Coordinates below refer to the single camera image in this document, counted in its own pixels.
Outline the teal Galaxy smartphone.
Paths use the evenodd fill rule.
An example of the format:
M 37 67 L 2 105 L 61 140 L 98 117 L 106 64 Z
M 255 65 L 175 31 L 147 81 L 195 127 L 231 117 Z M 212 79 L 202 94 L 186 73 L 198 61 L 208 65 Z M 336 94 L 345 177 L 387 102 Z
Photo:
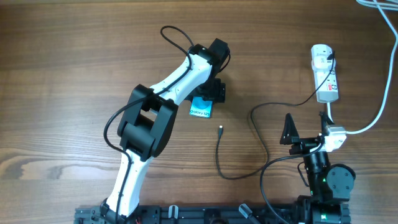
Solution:
M 195 96 L 192 100 L 189 115 L 199 118 L 210 118 L 212 106 L 212 101 L 205 101 L 202 97 Z

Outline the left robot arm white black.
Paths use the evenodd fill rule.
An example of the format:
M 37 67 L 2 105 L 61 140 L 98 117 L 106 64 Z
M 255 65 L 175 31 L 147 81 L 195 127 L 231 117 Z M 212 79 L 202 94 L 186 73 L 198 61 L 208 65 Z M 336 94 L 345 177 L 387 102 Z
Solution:
M 127 223 L 137 210 L 149 164 L 165 149 L 179 104 L 190 101 L 192 116 L 209 118 L 212 106 L 225 101 L 226 85 L 216 75 L 230 60 L 227 43 L 196 44 L 186 54 L 166 79 L 149 88 L 136 86 L 120 112 L 121 166 L 111 195 L 100 206 L 107 223 Z

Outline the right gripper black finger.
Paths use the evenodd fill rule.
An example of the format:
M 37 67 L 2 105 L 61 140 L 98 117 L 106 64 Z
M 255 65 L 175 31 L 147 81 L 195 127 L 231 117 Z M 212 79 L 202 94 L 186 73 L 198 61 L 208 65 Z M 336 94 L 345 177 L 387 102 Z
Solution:
M 321 118 L 321 132 L 322 134 L 326 134 L 326 127 L 330 125 L 334 125 L 334 122 L 329 118 L 327 112 L 320 112 Z
M 280 138 L 280 144 L 291 145 L 298 144 L 299 142 L 300 136 L 295 127 L 293 117 L 290 113 L 287 113 L 285 116 L 284 129 Z

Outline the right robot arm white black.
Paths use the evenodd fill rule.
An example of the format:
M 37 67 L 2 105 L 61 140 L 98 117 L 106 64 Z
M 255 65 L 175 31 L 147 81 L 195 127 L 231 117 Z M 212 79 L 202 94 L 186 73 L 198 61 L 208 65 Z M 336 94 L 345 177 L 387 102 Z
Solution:
M 293 223 L 351 223 L 350 193 L 356 174 L 344 164 L 330 164 L 328 154 L 340 148 L 346 140 L 344 127 L 334 124 L 328 115 L 320 113 L 321 133 L 314 138 L 301 138 L 290 113 L 280 139 L 290 145 L 291 156 L 302 156 L 310 195 L 301 195 L 287 218 Z

